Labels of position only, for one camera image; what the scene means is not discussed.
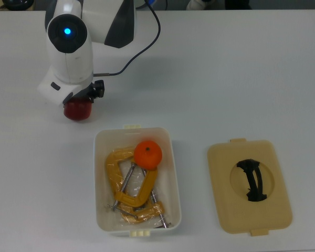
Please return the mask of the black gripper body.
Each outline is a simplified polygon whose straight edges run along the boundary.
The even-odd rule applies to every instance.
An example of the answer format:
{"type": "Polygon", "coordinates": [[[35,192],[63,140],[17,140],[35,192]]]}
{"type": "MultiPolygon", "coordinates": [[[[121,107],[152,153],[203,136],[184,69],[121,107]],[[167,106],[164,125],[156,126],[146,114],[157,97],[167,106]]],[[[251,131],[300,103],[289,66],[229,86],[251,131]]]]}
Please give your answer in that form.
{"type": "Polygon", "coordinates": [[[93,100],[95,99],[93,96],[94,91],[95,91],[94,88],[91,85],[89,85],[87,88],[79,91],[77,94],[71,92],[64,98],[62,103],[66,104],[71,98],[87,98],[91,102],[93,102],[93,100]]]}

